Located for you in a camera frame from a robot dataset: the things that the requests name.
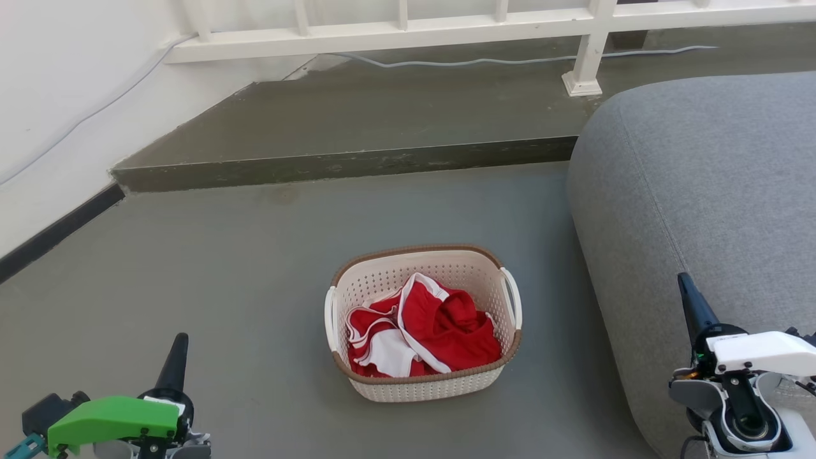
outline green plastic cover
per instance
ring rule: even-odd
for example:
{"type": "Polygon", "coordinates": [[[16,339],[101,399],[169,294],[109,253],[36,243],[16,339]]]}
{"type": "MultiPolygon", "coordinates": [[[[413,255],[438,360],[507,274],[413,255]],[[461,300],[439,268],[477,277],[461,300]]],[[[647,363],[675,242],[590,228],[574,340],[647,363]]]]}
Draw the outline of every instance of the green plastic cover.
{"type": "Polygon", "coordinates": [[[74,454],[79,446],[115,439],[148,436],[165,438],[175,434],[179,409],[175,405],[132,397],[105,397],[76,407],[48,429],[48,455],[56,457],[57,446],[67,444],[74,454]]]}

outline horizontal white rail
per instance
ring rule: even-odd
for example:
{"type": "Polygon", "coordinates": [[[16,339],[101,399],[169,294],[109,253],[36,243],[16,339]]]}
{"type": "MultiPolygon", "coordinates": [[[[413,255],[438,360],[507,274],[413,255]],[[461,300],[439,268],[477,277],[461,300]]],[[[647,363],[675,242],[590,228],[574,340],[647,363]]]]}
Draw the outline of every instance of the horizontal white rail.
{"type": "Polygon", "coordinates": [[[310,25],[304,0],[293,0],[295,29],[212,33],[201,0],[185,0],[199,37],[176,46],[168,63],[271,56],[430,47],[527,38],[583,35],[576,69],[565,76],[571,95],[599,94],[592,60],[610,32],[816,20],[816,0],[681,0],[617,5],[591,0],[587,8],[507,12],[497,0],[494,15],[410,20],[407,0],[395,2],[390,22],[310,25]]]}

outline sofa seam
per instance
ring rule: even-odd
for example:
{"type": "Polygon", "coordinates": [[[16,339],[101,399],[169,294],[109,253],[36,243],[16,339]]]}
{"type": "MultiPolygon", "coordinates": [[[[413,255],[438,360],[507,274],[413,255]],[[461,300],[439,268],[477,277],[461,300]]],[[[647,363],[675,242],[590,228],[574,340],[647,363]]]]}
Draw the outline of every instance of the sofa seam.
{"type": "Polygon", "coordinates": [[[645,184],[646,193],[649,195],[650,201],[652,203],[652,208],[654,209],[654,212],[660,219],[660,225],[663,229],[663,236],[668,240],[669,244],[672,246],[672,255],[674,255],[675,261],[677,261],[682,270],[688,271],[689,269],[685,263],[685,258],[683,257],[683,254],[680,251],[679,244],[677,243],[677,240],[674,237],[674,234],[672,233],[672,229],[669,227],[668,222],[666,221],[666,217],[663,214],[663,209],[660,208],[660,203],[654,191],[652,190],[652,185],[651,183],[649,183],[649,178],[646,176],[646,172],[643,167],[641,157],[636,152],[634,144],[632,143],[631,136],[629,134],[629,129],[627,127],[626,122],[623,119],[620,104],[615,108],[616,108],[615,117],[618,119],[618,122],[620,123],[621,128],[623,129],[623,141],[626,142],[626,146],[628,147],[627,149],[629,150],[629,152],[631,153],[632,157],[635,160],[637,174],[643,180],[643,183],[645,184]]]}

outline white wall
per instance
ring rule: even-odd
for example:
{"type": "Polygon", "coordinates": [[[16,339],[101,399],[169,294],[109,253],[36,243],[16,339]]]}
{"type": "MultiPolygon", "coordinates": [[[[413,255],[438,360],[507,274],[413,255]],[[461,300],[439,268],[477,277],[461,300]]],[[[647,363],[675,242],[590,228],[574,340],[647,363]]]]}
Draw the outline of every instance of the white wall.
{"type": "MultiPolygon", "coordinates": [[[[510,11],[587,0],[511,0],[510,11]]],[[[490,14],[494,0],[410,0],[410,17],[490,14]]],[[[0,1],[0,172],[23,161],[191,31],[181,0],[0,1]]],[[[397,0],[310,0],[315,25],[396,19],[397,0]]],[[[206,0],[218,30],[291,27],[290,0],[206,0]]],[[[111,183],[108,169],[253,81],[313,56],[161,65],[134,91],[0,186],[0,256],[111,183]]]]}

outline perforated basket wall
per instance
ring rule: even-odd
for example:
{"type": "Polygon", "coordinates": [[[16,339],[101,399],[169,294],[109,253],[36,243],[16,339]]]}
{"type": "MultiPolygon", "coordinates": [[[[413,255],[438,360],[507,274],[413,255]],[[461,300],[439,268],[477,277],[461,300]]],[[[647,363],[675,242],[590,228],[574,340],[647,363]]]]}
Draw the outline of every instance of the perforated basket wall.
{"type": "Polygon", "coordinates": [[[499,377],[504,365],[516,353],[521,340],[519,299],[512,276],[502,271],[499,261],[488,251],[472,246],[409,247],[358,258],[335,277],[335,286],[326,306],[327,336],[335,362],[362,396],[375,402],[415,402],[443,399],[486,388],[499,377]],[[493,317],[494,333],[501,342],[502,358],[490,365],[459,372],[425,377],[362,377],[348,366],[348,330],[346,314],[366,299],[393,291],[415,272],[436,279],[446,287],[462,289],[472,296],[476,306],[493,317]]]}

